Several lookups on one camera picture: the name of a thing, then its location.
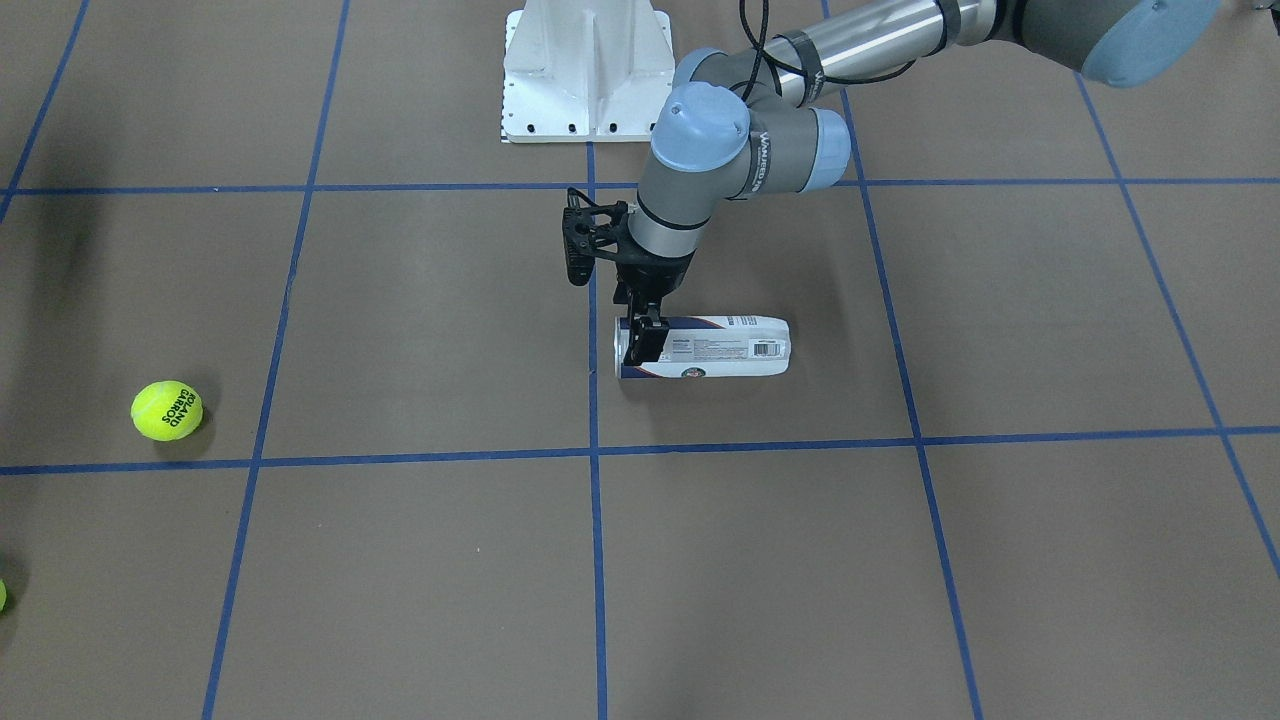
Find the floor tile square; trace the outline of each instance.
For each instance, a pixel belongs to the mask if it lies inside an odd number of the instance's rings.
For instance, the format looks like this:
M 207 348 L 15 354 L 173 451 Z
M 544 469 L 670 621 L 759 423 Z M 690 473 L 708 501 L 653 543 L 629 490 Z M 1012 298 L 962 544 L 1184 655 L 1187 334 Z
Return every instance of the floor tile square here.
M 3 478 L 12 720 L 198 717 L 244 470 Z
M 1009 42 L 849 90 L 867 177 L 1110 178 L 1071 70 Z
M 1280 177 L 1276 28 L 1222 3 L 1199 42 L 1149 83 L 1089 94 L 1126 177 Z
M 677 315 L 765 315 L 791 325 L 791 366 L 768 378 L 618 380 L 613 268 L 596 268 L 604 445 L 909 437 L 876 260 L 856 190 L 722 204 Z
M 1211 424 L 1117 188 L 872 199 L 925 434 Z
M 588 299 L 562 192 L 321 192 L 269 456 L 582 447 Z
M 5 3 L 0 23 L 0 187 L 9 187 L 18 167 L 79 5 L 79 0 Z
M 589 477 L 264 470 L 216 717 L 594 719 Z
M 22 186 L 306 182 L 339 10 L 93 3 Z
M 301 196 L 22 196 L 0 225 L 0 465 L 248 457 Z M 204 425 L 129 421 L 180 379 Z
M 503 37 L 522 5 L 352 4 L 320 181 L 584 182 L 581 142 L 500 141 Z
M 987 717 L 1280 715 L 1280 585 L 1217 438 L 929 460 Z
M 913 450 L 600 477 L 609 717 L 972 717 Z
M 1222 420 L 1280 424 L 1276 188 L 1129 190 Z

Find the yellow tennis ball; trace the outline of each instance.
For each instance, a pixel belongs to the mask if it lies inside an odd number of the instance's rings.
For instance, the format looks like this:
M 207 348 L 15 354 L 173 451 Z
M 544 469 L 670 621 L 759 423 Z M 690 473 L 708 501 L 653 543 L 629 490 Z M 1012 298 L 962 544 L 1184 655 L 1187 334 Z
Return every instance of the yellow tennis ball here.
M 160 380 L 142 388 L 133 398 L 129 415 L 142 437 L 182 439 L 200 427 L 205 405 L 191 386 L 178 380 Z

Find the cable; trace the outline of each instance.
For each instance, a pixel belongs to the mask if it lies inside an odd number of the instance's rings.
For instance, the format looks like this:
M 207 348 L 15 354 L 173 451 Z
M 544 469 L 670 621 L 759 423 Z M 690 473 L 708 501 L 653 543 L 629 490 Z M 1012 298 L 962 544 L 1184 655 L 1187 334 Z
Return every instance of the cable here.
M 746 0 L 737 0 L 737 19 L 742 20 L 742 29 L 746 31 L 749 37 L 751 36 L 751 26 L 746 23 Z M 760 37 L 769 33 L 769 0 L 760 0 Z M 764 60 L 764 46 L 754 45 L 755 47 L 755 61 L 751 63 L 751 77 L 746 81 L 746 90 L 742 91 L 742 102 L 751 96 L 751 91 L 755 90 L 755 78 L 760 74 L 760 61 Z
M 788 65 L 764 50 L 763 38 L 765 35 L 768 35 L 767 28 L 769 27 L 769 0 L 762 0 L 760 37 L 756 37 L 755 33 L 751 32 L 751 26 L 746 20 L 746 0 L 737 1 L 737 18 L 742 23 L 742 33 L 746 35 L 748 42 L 750 42 L 751 47 L 755 50 L 755 63 L 751 67 L 751 82 L 748 86 L 746 92 L 744 94 L 742 97 L 744 100 L 746 100 L 746 96 L 751 94 L 751 88 L 755 86 L 755 77 L 756 72 L 759 70 L 762 59 L 767 60 L 769 65 L 773 67 L 773 69 L 776 70 L 782 69 L 791 74 L 804 77 L 805 74 L 804 69 L 796 68 L 795 65 Z M 900 77 L 902 73 L 911 69 L 911 65 L 914 64 L 915 60 L 911 60 L 891 73 L 872 78 L 840 78 L 828 76 L 826 78 L 826 82 L 829 82 L 832 85 L 872 85 L 876 82 L 884 82 L 887 79 L 893 79 L 896 77 Z

